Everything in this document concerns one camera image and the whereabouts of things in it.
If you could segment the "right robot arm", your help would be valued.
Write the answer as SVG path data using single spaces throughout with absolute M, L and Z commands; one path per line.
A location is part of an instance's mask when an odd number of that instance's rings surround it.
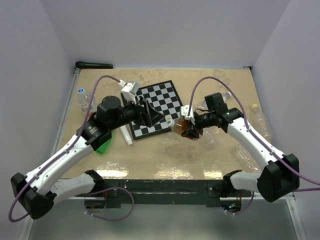
M 267 202 L 297 190 L 300 179 L 290 168 L 299 171 L 299 160 L 294 154 L 286 155 L 265 140 L 237 108 L 228 108 L 220 93 L 205 96 L 208 111 L 198 114 L 190 105 L 182 106 L 180 116 L 186 122 L 182 136 L 192 140 L 201 137 L 203 130 L 221 128 L 236 139 L 262 169 L 261 173 L 235 170 L 223 177 L 223 192 L 230 197 L 240 190 L 258 192 Z

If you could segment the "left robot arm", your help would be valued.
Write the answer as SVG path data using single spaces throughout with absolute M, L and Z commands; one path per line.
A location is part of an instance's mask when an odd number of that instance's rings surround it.
M 97 111 L 84 120 L 81 128 L 62 149 L 38 168 L 11 177 L 14 202 L 20 203 L 27 215 L 36 220 L 47 214 L 55 204 L 70 197 L 82 194 L 99 196 L 105 182 L 94 170 L 87 170 L 67 180 L 60 178 L 78 161 L 110 140 L 113 130 L 130 122 L 153 127 L 164 118 L 146 99 L 127 101 L 121 105 L 118 97 L 105 97 L 97 106 Z

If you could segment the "amber drink bottle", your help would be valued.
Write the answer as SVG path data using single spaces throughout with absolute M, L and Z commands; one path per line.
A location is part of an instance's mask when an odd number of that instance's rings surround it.
M 191 128 L 192 130 L 194 130 L 191 123 L 183 122 L 181 118 L 174 119 L 174 121 L 175 125 L 174 127 L 170 127 L 170 129 L 172 132 L 178 134 L 179 136 L 181 136 L 182 132 L 185 131 L 186 128 Z

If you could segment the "white bottle cap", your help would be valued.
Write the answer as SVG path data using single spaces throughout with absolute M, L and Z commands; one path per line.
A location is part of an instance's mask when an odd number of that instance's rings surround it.
M 173 119 L 168 119 L 166 123 L 170 128 L 173 128 L 175 126 L 175 121 Z

